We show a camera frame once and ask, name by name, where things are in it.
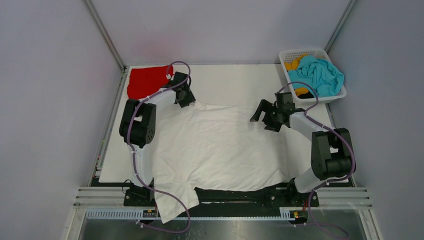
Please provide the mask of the white t shirt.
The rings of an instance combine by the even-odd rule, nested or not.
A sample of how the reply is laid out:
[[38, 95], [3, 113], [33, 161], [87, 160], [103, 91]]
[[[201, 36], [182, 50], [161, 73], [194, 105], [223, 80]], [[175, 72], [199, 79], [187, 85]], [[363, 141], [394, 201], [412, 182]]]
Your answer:
[[291, 179], [284, 133], [252, 122], [255, 110], [197, 102], [157, 114], [151, 161], [163, 223], [200, 203], [196, 188], [249, 192]]

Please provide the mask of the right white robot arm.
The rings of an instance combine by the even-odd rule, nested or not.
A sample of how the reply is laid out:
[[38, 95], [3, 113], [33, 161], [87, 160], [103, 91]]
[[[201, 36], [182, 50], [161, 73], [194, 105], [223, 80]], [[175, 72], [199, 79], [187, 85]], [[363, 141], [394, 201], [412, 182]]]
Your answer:
[[287, 201], [301, 205], [307, 194], [332, 182], [344, 181], [354, 173], [356, 161], [346, 128], [331, 128], [297, 108], [292, 94], [279, 92], [275, 102], [262, 99], [250, 118], [261, 120], [265, 130], [278, 133], [282, 126], [295, 130], [311, 143], [310, 168], [289, 182]]

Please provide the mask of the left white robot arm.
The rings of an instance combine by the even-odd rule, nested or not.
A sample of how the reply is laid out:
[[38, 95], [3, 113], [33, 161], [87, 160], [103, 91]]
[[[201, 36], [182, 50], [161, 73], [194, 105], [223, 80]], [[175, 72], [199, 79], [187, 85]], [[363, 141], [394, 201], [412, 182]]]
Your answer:
[[139, 188], [136, 199], [144, 206], [155, 200], [152, 167], [153, 152], [149, 144], [156, 135], [157, 113], [173, 104], [181, 108], [196, 101], [190, 89], [191, 76], [175, 72], [168, 75], [166, 84], [144, 98], [129, 98], [124, 105], [118, 133], [128, 145], [133, 179], [131, 188]]

